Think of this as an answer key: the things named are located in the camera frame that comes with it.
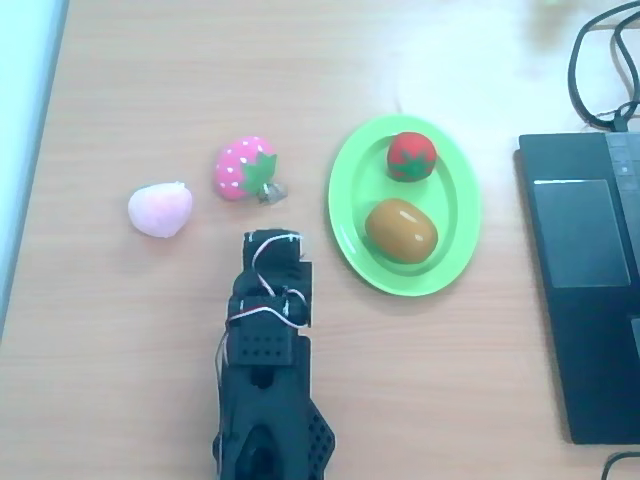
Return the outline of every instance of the green plate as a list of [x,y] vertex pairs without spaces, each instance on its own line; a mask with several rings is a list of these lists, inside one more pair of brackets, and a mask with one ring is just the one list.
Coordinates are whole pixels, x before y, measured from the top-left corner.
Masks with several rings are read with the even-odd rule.
[[[393,136],[418,132],[438,151],[434,172],[415,183],[387,176],[387,149]],[[375,205],[402,198],[426,213],[438,229],[438,245],[419,264],[400,264],[370,244],[365,220]],[[376,118],[353,133],[336,158],[329,181],[331,228],[355,271],[374,287],[415,297],[436,292],[458,277],[478,243],[480,190],[458,146],[434,125],[408,115]]]

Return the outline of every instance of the green strawberry leaves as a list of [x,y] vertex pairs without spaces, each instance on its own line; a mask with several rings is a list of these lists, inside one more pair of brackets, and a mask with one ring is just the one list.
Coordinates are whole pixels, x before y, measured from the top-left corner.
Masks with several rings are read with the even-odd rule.
[[265,183],[268,183],[276,173],[277,155],[258,153],[256,163],[242,165],[244,182],[240,186],[245,192],[257,194]]
[[409,181],[419,180],[428,176],[431,173],[431,170],[433,170],[434,162],[427,159],[426,153],[420,153],[414,157],[404,150],[402,152],[402,156],[405,163],[393,164],[394,172],[401,174],[399,179],[404,178]]

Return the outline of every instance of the laptop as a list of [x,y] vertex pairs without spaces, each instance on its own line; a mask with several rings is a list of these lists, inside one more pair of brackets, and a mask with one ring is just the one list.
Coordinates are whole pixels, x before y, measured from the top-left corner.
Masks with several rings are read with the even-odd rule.
[[640,133],[523,135],[571,440],[640,443]]

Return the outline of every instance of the robotic hand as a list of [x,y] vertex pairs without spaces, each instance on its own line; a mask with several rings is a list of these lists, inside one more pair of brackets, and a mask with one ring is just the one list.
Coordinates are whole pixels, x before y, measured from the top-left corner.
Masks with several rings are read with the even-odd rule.
[[[322,480],[335,436],[311,400],[311,262],[300,235],[245,234],[216,355],[221,480]],[[218,357],[222,368],[218,369]]]

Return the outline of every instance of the wooden table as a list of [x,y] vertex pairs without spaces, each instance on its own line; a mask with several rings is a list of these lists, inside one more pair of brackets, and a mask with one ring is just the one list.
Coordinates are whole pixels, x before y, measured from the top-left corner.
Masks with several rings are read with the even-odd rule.
[[[315,261],[328,479],[598,478],[617,449],[563,438],[512,154],[519,134],[584,129],[570,48],[616,3],[73,2],[0,350],[0,478],[212,478],[213,357],[242,233],[274,226],[302,231]],[[610,34],[589,35],[579,65],[594,111],[627,98]],[[340,144],[398,110],[456,138],[484,194],[468,270],[419,299],[356,278],[324,217]],[[290,187],[273,207],[211,191],[216,149],[253,134]],[[128,195],[175,180],[194,194],[188,228],[134,233]]]

